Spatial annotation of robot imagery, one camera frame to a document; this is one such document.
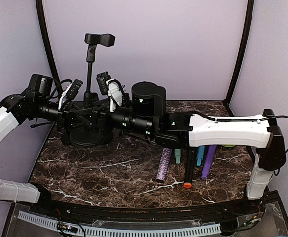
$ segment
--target brown marble surface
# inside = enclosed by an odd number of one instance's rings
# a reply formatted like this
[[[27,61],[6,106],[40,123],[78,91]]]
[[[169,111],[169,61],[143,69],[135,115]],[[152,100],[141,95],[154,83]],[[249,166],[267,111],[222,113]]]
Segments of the brown marble surface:
[[[221,102],[168,101],[167,110],[198,110],[227,116]],[[240,199],[252,161],[246,148],[219,146],[207,180],[194,169],[193,187],[183,187],[187,152],[181,164],[171,158],[165,183],[155,182],[162,147],[114,133],[114,140],[95,148],[64,146],[55,129],[35,166],[32,182],[44,185],[54,200],[128,208],[180,207]]]

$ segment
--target suction cup base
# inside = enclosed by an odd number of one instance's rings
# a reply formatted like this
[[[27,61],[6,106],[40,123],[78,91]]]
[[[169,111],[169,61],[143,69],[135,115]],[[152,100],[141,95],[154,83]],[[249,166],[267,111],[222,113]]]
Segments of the suction cup base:
[[[104,142],[104,136],[98,133],[86,132],[84,127],[74,129],[70,134],[70,141],[81,147],[96,147]]]

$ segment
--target purple tube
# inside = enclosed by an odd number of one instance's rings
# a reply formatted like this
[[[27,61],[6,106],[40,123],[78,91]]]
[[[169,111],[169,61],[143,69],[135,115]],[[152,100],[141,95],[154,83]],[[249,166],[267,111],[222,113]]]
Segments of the purple tube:
[[[209,175],[216,147],[217,147],[217,145],[210,145],[209,146],[207,156],[206,156],[205,161],[204,161],[201,179],[207,179],[207,177]]]
[[[169,165],[170,156],[172,154],[172,149],[163,148],[162,156],[160,158],[160,164],[156,176],[156,181],[159,183],[164,183],[167,176],[167,169]]]

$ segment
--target lavender wall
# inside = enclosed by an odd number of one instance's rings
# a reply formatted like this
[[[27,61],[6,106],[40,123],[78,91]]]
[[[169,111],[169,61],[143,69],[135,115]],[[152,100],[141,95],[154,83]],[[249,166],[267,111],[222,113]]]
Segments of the lavender wall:
[[[0,101],[20,93],[32,73],[50,75],[35,1],[0,1]],[[26,182],[49,127],[30,129],[25,122],[0,144],[0,178]],[[10,204],[0,202],[0,236]]]
[[[126,85],[152,81],[169,99],[225,98],[240,44],[246,0],[44,1],[62,79],[86,81],[85,33],[112,33],[99,46],[96,73]]]
[[[237,115],[288,115],[288,1],[256,1],[243,66],[231,108]],[[288,120],[279,119],[288,146]],[[277,189],[288,213],[288,154],[271,189]]]

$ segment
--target black mount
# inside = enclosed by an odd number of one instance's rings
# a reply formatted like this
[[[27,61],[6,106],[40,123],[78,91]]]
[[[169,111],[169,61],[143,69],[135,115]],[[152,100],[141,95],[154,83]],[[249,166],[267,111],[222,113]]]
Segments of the black mount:
[[[84,93],[84,101],[83,101],[84,109],[94,107],[95,103],[99,100],[98,94],[91,92],[92,68],[96,58],[97,45],[100,44],[104,47],[111,47],[114,46],[114,41],[115,36],[112,34],[97,35],[87,33],[85,35],[85,43],[88,44],[87,58],[86,58],[86,61],[88,63],[88,72],[87,72],[87,86],[86,91]],[[88,126],[76,128],[73,131],[71,131],[69,139],[72,143],[83,147],[94,147],[108,140],[106,137],[104,137],[104,135],[101,134],[99,130],[94,129],[93,124],[95,120],[92,117],[93,116],[91,116],[90,121],[87,121]]]
[[[93,101],[95,100],[95,95],[91,93],[91,74],[93,69],[93,63],[96,58],[96,47],[98,44],[104,47],[114,46],[115,36],[112,34],[85,34],[85,43],[88,44],[87,49],[87,58],[86,61],[88,63],[88,72],[87,72],[87,87],[86,92],[84,94],[84,107],[90,108]]]

